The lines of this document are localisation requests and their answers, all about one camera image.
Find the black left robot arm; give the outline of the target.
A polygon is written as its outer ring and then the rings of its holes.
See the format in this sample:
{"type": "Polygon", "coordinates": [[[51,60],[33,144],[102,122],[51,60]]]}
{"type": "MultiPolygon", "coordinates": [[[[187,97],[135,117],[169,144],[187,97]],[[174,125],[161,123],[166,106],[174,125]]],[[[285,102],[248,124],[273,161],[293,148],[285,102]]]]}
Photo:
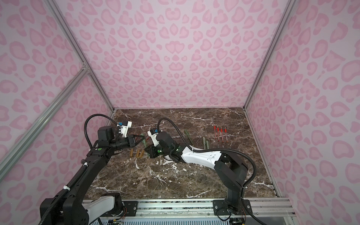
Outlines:
{"type": "Polygon", "coordinates": [[[89,225],[107,213],[119,217],[126,215],[127,209],[120,193],[106,194],[86,206],[83,200],[96,176],[115,152],[137,146],[145,136],[116,137],[112,126],[101,127],[97,135],[97,145],[91,148],[70,182],[54,198],[47,198],[41,203],[39,224],[89,225]]]}

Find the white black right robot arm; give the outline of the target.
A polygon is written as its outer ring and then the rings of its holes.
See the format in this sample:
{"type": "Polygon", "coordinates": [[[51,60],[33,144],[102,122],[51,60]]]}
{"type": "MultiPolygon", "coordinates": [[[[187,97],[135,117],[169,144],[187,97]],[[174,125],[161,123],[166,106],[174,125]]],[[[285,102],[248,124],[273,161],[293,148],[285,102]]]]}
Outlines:
{"type": "Polygon", "coordinates": [[[247,155],[231,149],[202,150],[185,143],[177,143],[167,132],[150,130],[148,136],[152,145],[145,148],[150,158],[169,157],[174,163],[196,164],[216,172],[227,188],[225,212],[231,214],[245,213],[243,190],[247,186],[248,166],[244,162],[254,161],[247,155]]]}

